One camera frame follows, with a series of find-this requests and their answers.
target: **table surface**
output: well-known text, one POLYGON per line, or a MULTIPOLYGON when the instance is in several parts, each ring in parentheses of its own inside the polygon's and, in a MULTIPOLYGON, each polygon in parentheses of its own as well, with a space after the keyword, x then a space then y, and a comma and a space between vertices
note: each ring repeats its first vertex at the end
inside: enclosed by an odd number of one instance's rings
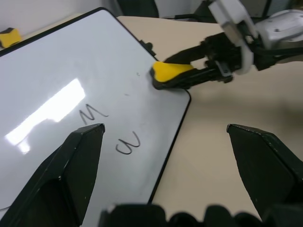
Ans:
MULTIPOLYGON (((153 43, 160 61, 222 31, 217 24, 118 19, 138 39, 153 43)), ((203 62, 193 65, 203 68, 203 62)), ((207 82, 190 89, 192 103, 153 202, 164 207, 168 217, 186 211, 201 220, 210 204, 258 215, 241 181, 226 127, 236 123, 272 132, 303 160, 302 69, 301 62, 261 72, 252 68, 229 84, 207 82)))

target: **whiteboard black frame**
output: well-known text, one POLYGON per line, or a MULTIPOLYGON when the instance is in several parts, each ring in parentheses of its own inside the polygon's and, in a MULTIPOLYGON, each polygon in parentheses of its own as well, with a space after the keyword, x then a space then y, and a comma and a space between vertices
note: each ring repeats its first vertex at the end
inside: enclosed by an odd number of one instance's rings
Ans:
MULTIPOLYGON (((94 10, 92 10, 92 11, 90 11, 90 12, 87 12, 87 13, 84 13, 84 14, 82 14, 82 15, 80 15, 80 16, 78 16, 78 17, 75 17, 74 19, 71 19, 71 20, 69 20, 69 21, 67 21, 67 22, 64 22, 64 23, 62 23, 62 24, 60 24, 60 25, 58 25, 58 26, 55 26, 55 27, 53 27, 53 28, 51 28, 51 29, 49 29, 49 30, 46 30, 46 31, 44 31, 44 32, 42 32, 42 33, 39 33, 39 34, 37 34, 37 35, 35 35, 35 36, 33 36, 33 37, 31 37, 31 38, 28 38, 28 39, 26 39, 26 40, 24 40, 24 41, 22 41, 22 42, 20 42, 20 43, 17 43, 17 44, 15 44, 15 45, 12 45, 11 47, 9 47, 9 48, 6 48, 6 49, 4 49, 4 50, 1 50, 0 51, 0 57, 2 57, 2 56, 4 56, 4 55, 6 55, 6 54, 8 54, 8 53, 10 53, 10 52, 12 52, 12 51, 15 51, 15 50, 17 50, 17 49, 19 49, 19 48, 21 48, 21 47, 23 47, 23 46, 26 46, 27 44, 30 44, 30 43, 32 43, 32 42, 34 42, 34 41, 36 41, 36 40, 38 40, 38 39, 40 39, 40 38, 42 38, 42 37, 45 37, 45 36, 47 36, 47 35, 49 35, 49 34, 51 34, 51 33, 53 33, 53 32, 56 32, 56 31, 58 31, 58 30, 60 30, 60 29, 62 29, 62 28, 64 28, 64 27, 66 27, 66 26, 68 26, 68 25, 70 25, 70 24, 73 24, 73 23, 75 23, 75 22, 77 22, 77 21, 79 21, 79 20, 81 20, 81 19, 83 19, 83 18, 86 18, 86 17, 88 17, 88 16, 90 16, 90 15, 92 15, 92 14, 94 14, 94 13, 96 13, 96 12, 99 12, 99 11, 101 11, 101 10, 105 10, 105 11, 107 11, 108 13, 110 13, 110 15, 112 15, 113 16, 113 18, 122 26, 122 27, 124 27, 125 29, 126 29, 126 31, 138 42, 138 44, 140 45, 140 46, 142 46, 142 48, 144 48, 146 51, 147 51, 147 53, 149 54, 149 55, 151 55, 151 53, 140 43, 140 41, 109 11, 109 10, 107 10, 106 8, 104 8, 104 7, 99 7, 99 8, 96 8, 96 9, 94 9, 94 10)), ((179 126, 178 126, 178 129, 177 129, 177 131, 176 131, 176 134, 175 134, 175 137, 174 137, 174 139, 173 139, 173 141, 172 141, 172 143, 171 143, 171 146, 170 146, 170 148, 169 148, 169 151, 168 151, 168 154, 167 154, 167 156, 166 156, 166 158, 165 158, 165 161, 164 161, 164 163, 163 163, 163 166, 162 166, 162 168, 161 168, 161 171, 160 171, 160 173, 159 173, 159 176, 158 176, 158 178, 157 178, 157 181, 156 181, 156 183, 155 183, 155 186, 154 186, 154 188, 153 188, 153 190, 152 190, 152 193, 151 193, 151 196, 150 196, 150 198, 149 198, 149 200, 148 200, 148 203, 151 203, 152 202, 152 200, 153 200, 153 197, 154 197, 154 195, 155 195, 155 193, 156 193, 156 191, 157 191, 157 188, 158 188, 158 185, 159 185, 159 183, 160 183, 160 180, 161 180, 161 177, 162 177, 162 175, 163 175, 163 172, 164 172, 164 169, 165 169, 165 167, 166 167, 166 164, 167 164, 167 161, 168 161, 168 159, 169 159, 169 156, 170 156, 170 154, 171 154, 171 151, 172 151, 172 149, 173 149, 173 146, 174 146, 174 144, 175 144, 175 141, 176 141, 176 138, 177 138, 177 136, 178 136, 178 134, 179 134, 179 131, 180 131, 180 128, 181 128, 181 125, 182 125, 182 123, 183 123, 183 121, 184 121, 184 118, 185 118, 185 115, 186 115, 186 113, 187 113, 187 111, 188 111, 188 108, 189 108, 189 105, 190 105, 190 103, 191 103, 191 95, 190 95, 190 93, 187 91, 187 90, 185 90, 187 93, 188 93, 188 95, 189 95, 189 101, 188 101, 188 104, 187 104, 187 106, 186 106, 186 109, 185 109, 185 112, 184 112, 184 114, 183 114, 183 116, 182 116, 182 119, 181 119, 181 121, 180 121, 180 124, 179 124, 179 126)))

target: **black marker writing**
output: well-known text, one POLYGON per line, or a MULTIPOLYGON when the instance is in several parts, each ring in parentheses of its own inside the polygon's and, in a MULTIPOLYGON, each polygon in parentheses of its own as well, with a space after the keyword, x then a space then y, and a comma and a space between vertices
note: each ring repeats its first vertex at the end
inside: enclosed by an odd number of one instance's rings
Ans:
POLYGON ((141 142, 140 142, 139 137, 137 136, 137 134, 136 134, 134 131, 133 131, 133 134, 134 134, 134 136, 136 137, 136 139, 137 139, 137 141, 138 141, 138 145, 133 145, 133 144, 130 144, 130 143, 124 141, 124 140, 118 139, 120 142, 124 143, 124 145, 129 149, 129 153, 125 153, 125 152, 123 152, 123 151, 120 151, 120 150, 118 149, 118 144, 116 145, 116 151, 118 151, 118 152, 120 152, 121 154, 124 154, 124 155, 130 155, 130 154, 133 152, 133 150, 132 150, 131 147, 134 147, 134 148, 140 147, 141 142))
POLYGON ((87 111, 89 112, 89 116, 86 115, 82 110, 79 111, 80 112, 80 116, 81 116, 81 118, 82 118, 82 120, 83 120, 83 122, 84 122, 85 125, 87 125, 87 122, 86 122, 86 120, 85 120, 84 117, 86 117, 87 119, 92 120, 92 121, 95 120, 95 116, 93 115, 93 113, 91 112, 91 110, 97 112, 98 114, 100 114, 100 115, 102 115, 104 117, 108 117, 108 115, 105 115, 105 114, 99 112, 98 110, 96 110, 94 107, 92 107, 89 104, 86 104, 85 106, 86 106, 87 111))

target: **yellow eraser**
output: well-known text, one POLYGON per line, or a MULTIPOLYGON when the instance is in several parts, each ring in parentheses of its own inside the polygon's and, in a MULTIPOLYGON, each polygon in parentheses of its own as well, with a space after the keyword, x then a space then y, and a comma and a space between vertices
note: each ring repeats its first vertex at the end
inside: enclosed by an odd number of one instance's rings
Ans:
POLYGON ((157 61, 153 65, 154 78, 158 82, 167 82, 174 79, 180 73, 194 69, 192 65, 187 64, 171 64, 157 61))
POLYGON ((3 32, 0 32, 0 46, 3 48, 8 48, 15 43, 21 41, 21 36, 17 29, 8 28, 3 32))

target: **yellow object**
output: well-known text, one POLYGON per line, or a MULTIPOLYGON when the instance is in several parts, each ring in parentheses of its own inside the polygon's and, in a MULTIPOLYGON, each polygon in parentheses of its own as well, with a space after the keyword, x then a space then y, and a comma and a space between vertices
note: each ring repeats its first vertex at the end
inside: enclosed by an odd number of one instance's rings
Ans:
POLYGON ((167 82, 174 79, 180 73, 194 69, 191 65, 183 64, 169 64, 161 61, 157 61, 153 65, 155 72, 154 78, 158 82, 167 82))
POLYGON ((8 28, 3 32, 0 32, 0 46, 3 48, 8 48, 15 43, 21 41, 21 36, 17 29, 8 28))

